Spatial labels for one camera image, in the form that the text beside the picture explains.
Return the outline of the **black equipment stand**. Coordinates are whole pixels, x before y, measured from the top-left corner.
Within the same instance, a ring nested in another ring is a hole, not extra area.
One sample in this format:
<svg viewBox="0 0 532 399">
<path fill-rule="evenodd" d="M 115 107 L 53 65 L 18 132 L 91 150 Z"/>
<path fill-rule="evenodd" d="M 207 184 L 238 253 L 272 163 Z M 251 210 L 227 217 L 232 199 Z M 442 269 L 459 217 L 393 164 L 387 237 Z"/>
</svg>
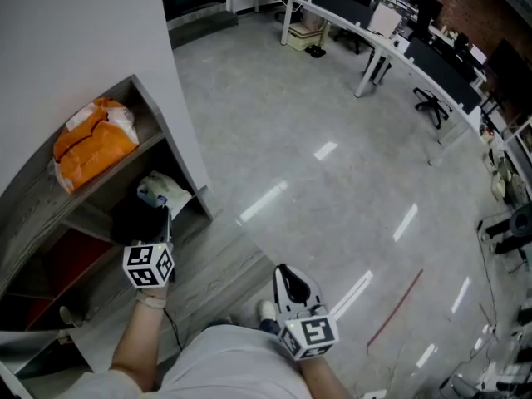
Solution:
<svg viewBox="0 0 532 399">
<path fill-rule="evenodd" d="M 522 249 L 525 245 L 532 243 L 532 202 L 519 207 L 509 218 L 486 229 L 482 229 L 482 224 L 483 222 L 480 221 L 477 227 L 481 242 L 493 239 L 499 234 L 510 233 L 508 238 L 490 245 L 491 253 L 502 255 Z"/>
</svg>

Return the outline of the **black desk divider panel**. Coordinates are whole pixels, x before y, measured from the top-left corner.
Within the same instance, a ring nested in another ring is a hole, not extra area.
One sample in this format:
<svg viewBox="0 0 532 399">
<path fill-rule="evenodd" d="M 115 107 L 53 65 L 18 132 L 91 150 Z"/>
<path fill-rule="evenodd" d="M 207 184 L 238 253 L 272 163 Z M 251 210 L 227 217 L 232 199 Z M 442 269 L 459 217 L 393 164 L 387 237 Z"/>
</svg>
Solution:
<svg viewBox="0 0 532 399">
<path fill-rule="evenodd" d="M 480 96 L 449 62 L 418 38 L 410 41 L 405 51 L 407 59 L 424 71 L 452 100 L 470 114 L 479 104 Z"/>
<path fill-rule="evenodd" d="M 311 3 L 342 17 L 352 24 L 357 22 L 367 28 L 373 16 L 373 10 L 354 0 L 311 0 Z"/>
</svg>

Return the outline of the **grey wooden desk with hutch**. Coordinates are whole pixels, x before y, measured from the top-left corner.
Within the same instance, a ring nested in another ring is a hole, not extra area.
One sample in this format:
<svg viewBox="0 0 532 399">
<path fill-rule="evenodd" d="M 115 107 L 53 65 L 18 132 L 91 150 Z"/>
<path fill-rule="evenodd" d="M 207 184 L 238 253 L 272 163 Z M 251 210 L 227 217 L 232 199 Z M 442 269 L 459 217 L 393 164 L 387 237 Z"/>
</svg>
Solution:
<svg viewBox="0 0 532 399">
<path fill-rule="evenodd" d="M 160 360 L 167 361 L 211 320 L 222 318 L 261 289 L 273 272 L 271 259 L 223 211 L 211 193 L 212 220 L 183 244 L 173 244 L 175 281 L 163 319 Z M 83 316 L 74 328 L 0 331 L 0 361 L 20 378 L 60 372 L 80 364 L 99 372 L 111 354 L 134 305 L 135 291 L 126 277 L 112 295 Z"/>
</svg>

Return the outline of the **grey wooden shelf unit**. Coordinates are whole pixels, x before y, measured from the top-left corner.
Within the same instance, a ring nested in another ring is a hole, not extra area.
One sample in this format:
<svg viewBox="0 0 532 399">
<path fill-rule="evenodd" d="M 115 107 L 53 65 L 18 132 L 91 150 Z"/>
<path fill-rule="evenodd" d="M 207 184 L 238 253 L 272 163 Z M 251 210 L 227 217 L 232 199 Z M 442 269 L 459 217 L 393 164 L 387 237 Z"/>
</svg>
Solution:
<svg viewBox="0 0 532 399">
<path fill-rule="evenodd" d="M 168 175 L 190 194 L 171 225 L 175 245 L 213 218 L 209 189 L 194 184 L 140 80 L 129 76 L 106 97 L 132 112 L 135 150 L 68 193 L 55 177 L 48 141 L 0 198 L 0 331 L 64 328 L 61 307 L 88 315 L 126 281 L 121 251 L 135 233 L 153 234 L 159 221 L 157 211 L 136 197 L 141 180 L 152 172 Z"/>
</svg>

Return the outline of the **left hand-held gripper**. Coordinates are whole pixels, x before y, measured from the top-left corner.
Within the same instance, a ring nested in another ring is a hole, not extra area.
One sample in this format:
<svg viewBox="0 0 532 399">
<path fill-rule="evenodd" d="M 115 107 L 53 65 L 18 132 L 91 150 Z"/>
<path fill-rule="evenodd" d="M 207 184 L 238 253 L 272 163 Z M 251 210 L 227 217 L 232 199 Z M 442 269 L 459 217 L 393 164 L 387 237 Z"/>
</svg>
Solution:
<svg viewBox="0 0 532 399">
<path fill-rule="evenodd" d="M 151 208 L 128 231 L 122 269 L 134 288 L 161 288 L 175 281 L 172 256 L 172 208 L 168 201 Z"/>
</svg>

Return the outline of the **long white office desk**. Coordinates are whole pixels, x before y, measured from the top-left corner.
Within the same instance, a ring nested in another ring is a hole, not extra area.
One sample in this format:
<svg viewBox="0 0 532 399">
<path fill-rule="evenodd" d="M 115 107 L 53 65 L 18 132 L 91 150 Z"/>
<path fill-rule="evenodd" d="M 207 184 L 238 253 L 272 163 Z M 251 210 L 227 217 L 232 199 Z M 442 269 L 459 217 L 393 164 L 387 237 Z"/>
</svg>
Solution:
<svg viewBox="0 0 532 399">
<path fill-rule="evenodd" d="M 391 61 L 396 61 L 401 63 L 410 73 L 418 76 L 422 81 L 424 81 L 431 91 L 434 92 L 434 95 L 440 100 L 447 103 L 453 110 L 453 114 L 458 117 L 458 121 L 452 127 L 453 130 L 461 128 L 460 134 L 458 134 L 453 139 L 450 139 L 449 136 L 451 132 L 448 131 L 445 135 L 439 138 L 438 142 L 441 145 L 441 149 L 438 154 L 432 156 L 428 160 L 428 165 L 437 167 L 445 159 L 445 157 L 452 152 L 464 138 L 466 138 L 470 132 L 473 133 L 473 136 L 481 139 L 482 135 L 480 133 L 481 128 L 481 108 L 478 105 L 470 114 L 466 114 L 462 109 L 462 104 L 456 104 L 452 98 L 447 95 L 424 71 L 413 64 L 413 59 L 407 59 L 405 57 L 405 51 L 409 45 L 405 48 L 400 48 L 398 45 L 392 43 L 391 39 L 385 39 L 382 36 L 379 36 L 375 33 L 369 32 L 366 28 L 360 26 L 357 22 L 352 24 L 346 19 L 339 17 L 338 15 L 329 12 L 328 10 L 322 9 L 321 7 L 311 3 L 311 0 L 284 0 L 287 2 L 287 8 L 285 13 L 285 18 L 283 21 L 283 31 L 281 36 L 281 43 L 283 45 L 287 44 L 288 38 L 288 29 L 292 16 L 293 5 L 298 4 L 303 9 L 318 15 L 319 17 L 324 18 L 327 22 L 335 24 L 339 27 L 347 29 L 348 31 L 355 32 L 361 37 L 365 38 L 375 47 L 375 56 L 374 59 L 370 62 L 368 72 L 364 74 L 363 78 L 360 80 L 357 89 L 354 91 L 356 97 L 361 97 L 364 93 L 364 90 L 371 79 L 371 73 L 377 67 L 377 62 L 380 57 L 385 58 L 385 63 Z M 230 11 L 234 10 L 234 0 L 228 0 L 227 5 Z M 259 0 L 254 0 L 254 8 L 259 8 Z"/>
</svg>

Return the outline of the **small white cylinder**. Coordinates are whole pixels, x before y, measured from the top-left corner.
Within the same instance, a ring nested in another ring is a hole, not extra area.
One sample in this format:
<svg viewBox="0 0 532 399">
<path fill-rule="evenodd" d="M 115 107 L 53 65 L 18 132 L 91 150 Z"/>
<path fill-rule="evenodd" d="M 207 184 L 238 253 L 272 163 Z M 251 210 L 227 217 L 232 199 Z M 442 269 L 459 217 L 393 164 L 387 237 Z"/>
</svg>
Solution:
<svg viewBox="0 0 532 399">
<path fill-rule="evenodd" d="M 59 315 L 66 325 L 79 328 L 83 324 L 83 316 L 69 309 L 67 306 L 62 305 L 59 307 Z"/>
</svg>

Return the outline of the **person's left hand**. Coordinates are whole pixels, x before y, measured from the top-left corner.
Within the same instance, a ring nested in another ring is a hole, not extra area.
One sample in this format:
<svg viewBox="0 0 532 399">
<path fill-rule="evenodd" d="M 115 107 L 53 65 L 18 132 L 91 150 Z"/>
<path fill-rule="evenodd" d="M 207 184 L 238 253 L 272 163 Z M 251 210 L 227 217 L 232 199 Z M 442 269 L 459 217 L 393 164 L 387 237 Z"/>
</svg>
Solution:
<svg viewBox="0 0 532 399">
<path fill-rule="evenodd" d="M 167 303 L 168 288 L 139 288 L 136 290 L 135 300 L 151 309 L 163 310 Z"/>
</svg>

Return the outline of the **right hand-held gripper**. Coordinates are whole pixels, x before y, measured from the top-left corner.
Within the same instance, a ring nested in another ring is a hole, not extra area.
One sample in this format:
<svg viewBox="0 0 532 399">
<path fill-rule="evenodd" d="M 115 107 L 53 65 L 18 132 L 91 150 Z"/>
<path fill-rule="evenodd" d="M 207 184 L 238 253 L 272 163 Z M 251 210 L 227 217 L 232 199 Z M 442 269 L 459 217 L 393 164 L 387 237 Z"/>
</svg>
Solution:
<svg viewBox="0 0 532 399">
<path fill-rule="evenodd" d="M 279 264 L 273 272 L 279 339 L 296 361 L 321 356 L 339 340 L 337 323 L 318 284 L 299 269 Z"/>
</svg>

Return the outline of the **black office chair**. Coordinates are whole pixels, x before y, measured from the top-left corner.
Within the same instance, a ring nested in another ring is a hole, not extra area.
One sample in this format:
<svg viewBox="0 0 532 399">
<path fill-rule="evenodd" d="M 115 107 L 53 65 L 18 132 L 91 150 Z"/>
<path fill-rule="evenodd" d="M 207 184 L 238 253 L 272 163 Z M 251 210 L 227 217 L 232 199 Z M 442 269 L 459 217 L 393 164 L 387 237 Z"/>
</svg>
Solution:
<svg viewBox="0 0 532 399">
<path fill-rule="evenodd" d="M 365 38 L 361 37 L 360 35 L 356 34 L 355 32 L 348 31 L 347 29 L 340 28 L 338 29 L 333 35 L 332 39 L 335 42 L 338 42 L 339 40 L 345 41 L 349 48 L 356 54 L 359 55 L 361 53 L 361 48 L 369 48 L 373 49 L 373 45 L 368 42 Z"/>
</svg>

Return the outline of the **cardboard box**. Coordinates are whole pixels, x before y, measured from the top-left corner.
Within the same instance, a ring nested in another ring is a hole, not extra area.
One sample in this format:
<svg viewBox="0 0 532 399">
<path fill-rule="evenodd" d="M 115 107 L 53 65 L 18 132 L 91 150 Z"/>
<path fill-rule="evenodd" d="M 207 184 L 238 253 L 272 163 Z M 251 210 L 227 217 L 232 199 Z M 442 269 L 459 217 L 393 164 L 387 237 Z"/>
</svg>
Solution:
<svg viewBox="0 0 532 399">
<path fill-rule="evenodd" d="M 318 45 L 321 41 L 323 28 L 311 31 L 301 22 L 293 23 L 288 29 L 287 45 L 298 52 L 304 51 L 307 47 Z"/>
</svg>

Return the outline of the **white wet wipes packet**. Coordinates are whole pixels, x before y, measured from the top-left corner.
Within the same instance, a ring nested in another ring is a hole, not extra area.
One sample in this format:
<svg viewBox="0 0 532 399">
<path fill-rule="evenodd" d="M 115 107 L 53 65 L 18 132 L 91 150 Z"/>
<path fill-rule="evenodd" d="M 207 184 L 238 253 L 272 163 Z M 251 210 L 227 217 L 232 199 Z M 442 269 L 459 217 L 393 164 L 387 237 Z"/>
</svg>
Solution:
<svg viewBox="0 0 532 399">
<path fill-rule="evenodd" d="M 192 199 L 192 194 L 182 189 L 171 177 L 155 170 L 141 179 L 136 195 L 152 208 L 167 207 L 171 220 Z"/>
</svg>

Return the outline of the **person's right forearm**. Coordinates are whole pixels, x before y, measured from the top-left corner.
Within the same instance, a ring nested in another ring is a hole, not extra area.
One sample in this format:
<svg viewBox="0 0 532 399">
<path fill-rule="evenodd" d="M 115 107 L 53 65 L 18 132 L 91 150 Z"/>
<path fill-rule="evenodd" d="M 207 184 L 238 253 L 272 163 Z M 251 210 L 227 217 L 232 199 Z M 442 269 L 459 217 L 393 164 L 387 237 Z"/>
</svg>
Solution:
<svg viewBox="0 0 532 399">
<path fill-rule="evenodd" d="M 298 369 L 313 399 L 353 399 L 323 356 L 299 361 Z"/>
</svg>

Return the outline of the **person's left forearm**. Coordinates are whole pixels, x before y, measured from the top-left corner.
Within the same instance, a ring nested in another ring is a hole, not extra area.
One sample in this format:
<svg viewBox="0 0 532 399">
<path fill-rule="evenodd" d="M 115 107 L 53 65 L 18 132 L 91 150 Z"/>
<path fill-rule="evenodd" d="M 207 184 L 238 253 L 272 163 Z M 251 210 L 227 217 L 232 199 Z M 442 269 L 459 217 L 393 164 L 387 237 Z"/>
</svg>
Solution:
<svg viewBox="0 0 532 399">
<path fill-rule="evenodd" d="M 165 314 L 137 302 L 111 359 L 111 370 L 125 373 L 143 392 L 155 385 L 160 328 Z"/>
</svg>

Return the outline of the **white board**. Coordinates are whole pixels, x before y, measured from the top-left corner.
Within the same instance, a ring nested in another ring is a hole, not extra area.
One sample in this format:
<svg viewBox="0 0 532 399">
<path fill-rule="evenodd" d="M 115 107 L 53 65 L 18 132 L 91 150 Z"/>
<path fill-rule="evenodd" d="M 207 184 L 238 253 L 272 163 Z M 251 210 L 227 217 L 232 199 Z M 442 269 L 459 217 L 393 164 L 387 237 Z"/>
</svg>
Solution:
<svg viewBox="0 0 532 399">
<path fill-rule="evenodd" d="M 401 20 L 402 16 L 400 13 L 383 3 L 379 3 L 372 15 L 367 30 L 383 36 L 385 39 L 390 39 Z"/>
</svg>

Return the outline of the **orange plastic packet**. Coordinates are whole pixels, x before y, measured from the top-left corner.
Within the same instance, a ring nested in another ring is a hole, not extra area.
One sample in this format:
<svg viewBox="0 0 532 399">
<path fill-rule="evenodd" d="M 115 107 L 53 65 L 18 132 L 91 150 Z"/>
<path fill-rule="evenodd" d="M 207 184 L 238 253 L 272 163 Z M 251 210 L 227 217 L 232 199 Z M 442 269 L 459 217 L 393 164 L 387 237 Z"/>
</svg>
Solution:
<svg viewBox="0 0 532 399">
<path fill-rule="evenodd" d="M 133 113 L 109 97 L 95 99 L 66 122 L 53 144 L 57 181 L 72 193 L 139 144 Z"/>
</svg>

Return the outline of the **grey floor step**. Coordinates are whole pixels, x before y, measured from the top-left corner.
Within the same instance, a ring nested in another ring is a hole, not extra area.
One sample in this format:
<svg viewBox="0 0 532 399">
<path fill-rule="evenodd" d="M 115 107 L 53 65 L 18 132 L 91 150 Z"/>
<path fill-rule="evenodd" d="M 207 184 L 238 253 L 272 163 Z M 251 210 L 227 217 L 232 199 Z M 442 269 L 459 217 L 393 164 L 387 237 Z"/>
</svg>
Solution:
<svg viewBox="0 0 532 399">
<path fill-rule="evenodd" d="M 181 26 L 172 27 L 169 30 L 170 45 L 172 49 L 176 49 L 209 34 L 237 26 L 238 24 L 238 17 L 231 12 L 224 11 L 211 14 Z"/>
</svg>

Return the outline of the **person's white shoe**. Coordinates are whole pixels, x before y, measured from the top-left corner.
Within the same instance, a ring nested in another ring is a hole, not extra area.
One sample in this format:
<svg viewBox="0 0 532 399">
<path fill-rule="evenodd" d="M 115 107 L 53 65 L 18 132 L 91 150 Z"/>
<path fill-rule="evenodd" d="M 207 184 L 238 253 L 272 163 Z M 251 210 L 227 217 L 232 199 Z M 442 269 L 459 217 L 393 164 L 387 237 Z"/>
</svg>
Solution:
<svg viewBox="0 0 532 399">
<path fill-rule="evenodd" d="M 257 304 L 257 314 L 260 322 L 277 321 L 277 310 L 271 301 L 260 300 Z"/>
</svg>

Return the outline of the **black chair base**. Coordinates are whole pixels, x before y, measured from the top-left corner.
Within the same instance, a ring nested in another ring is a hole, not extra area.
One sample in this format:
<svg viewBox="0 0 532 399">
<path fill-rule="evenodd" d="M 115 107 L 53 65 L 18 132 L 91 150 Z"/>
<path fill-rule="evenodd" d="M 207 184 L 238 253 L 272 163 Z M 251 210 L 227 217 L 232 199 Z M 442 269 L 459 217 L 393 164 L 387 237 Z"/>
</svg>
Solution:
<svg viewBox="0 0 532 399">
<path fill-rule="evenodd" d="M 444 101 L 440 101 L 429 90 L 422 90 L 419 87 L 416 87 L 413 89 L 413 93 L 416 96 L 424 98 L 424 100 L 415 104 L 415 109 L 417 111 L 432 111 L 436 116 L 436 120 L 433 122 L 434 127 L 439 130 L 442 126 L 442 122 L 449 119 L 450 113 L 453 112 L 452 108 Z"/>
</svg>

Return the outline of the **person's light grey shirt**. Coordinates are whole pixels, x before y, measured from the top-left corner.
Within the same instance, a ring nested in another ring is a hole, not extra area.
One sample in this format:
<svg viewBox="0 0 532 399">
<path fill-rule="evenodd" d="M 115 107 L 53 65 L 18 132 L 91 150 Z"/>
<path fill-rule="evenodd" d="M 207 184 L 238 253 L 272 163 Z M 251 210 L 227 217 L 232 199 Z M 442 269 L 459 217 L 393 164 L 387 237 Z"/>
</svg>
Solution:
<svg viewBox="0 0 532 399">
<path fill-rule="evenodd" d="M 160 388 L 142 392 L 117 370 L 83 374 L 58 399 L 312 399 L 294 360 L 272 334 L 207 328 L 180 354 Z"/>
</svg>

